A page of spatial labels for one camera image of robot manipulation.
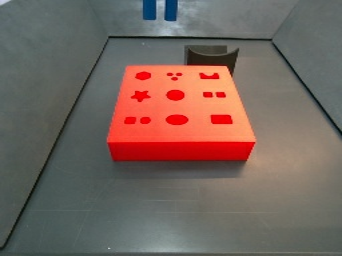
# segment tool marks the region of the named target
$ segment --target shape-shaped hole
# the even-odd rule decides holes
[[[141,124],[149,124],[151,123],[151,118],[148,116],[144,116],[140,118],[140,123]]]
[[[143,102],[144,99],[149,99],[151,96],[148,95],[148,91],[134,91],[133,95],[130,96],[130,99],[136,99],[137,102]]]
[[[204,98],[212,98],[212,92],[203,92]]]
[[[183,125],[188,122],[188,118],[184,115],[171,115],[165,118],[165,121],[171,125]]]
[[[217,98],[225,98],[225,93],[224,92],[216,92],[216,97]]]
[[[212,75],[199,73],[199,77],[200,77],[200,79],[219,79],[219,73],[213,73]]]
[[[133,117],[133,116],[126,116],[126,117],[124,118],[124,124],[134,124],[134,122],[136,122],[136,117]]]
[[[152,75],[149,72],[143,71],[143,72],[136,73],[134,78],[138,80],[147,80],[151,78],[151,76]]]
[[[211,115],[212,124],[232,124],[232,119],[229,115]]]
[[[167,92],[165,96],[169,100],[177,101],[181,100],[185,95],[180,90],[171,90]]]

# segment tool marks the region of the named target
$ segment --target black object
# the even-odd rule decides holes
[[[187,45],[185,65],[227,66],[232,75],[239,48],[227,52],[225,45]]]

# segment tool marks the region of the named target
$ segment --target star-shaped hole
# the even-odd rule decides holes
[[[130,99],[136,99],[137,102],[141,102],[144,99],[149,99],[151,96],[148,95],[148,91],[134,91],[133,96],[130,97]]]

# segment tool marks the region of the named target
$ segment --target circular hole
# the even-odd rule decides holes
[[[180,90],[171,90],[167,92],[165,96],[169,100],[177,101],[184,98],[185,94]]]
[[[188,118],[183,115],[171,115],[165,118],[168,124],[183,125],[188,122]]]
[[[141,124],[149,124],[149,122],[151,122],[151,118],[149,117],[141,117],[140,118],[140,123]]]

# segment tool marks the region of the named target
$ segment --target square hole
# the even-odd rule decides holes
[[[212,92],[203,92],[204,98],[212,98]]]

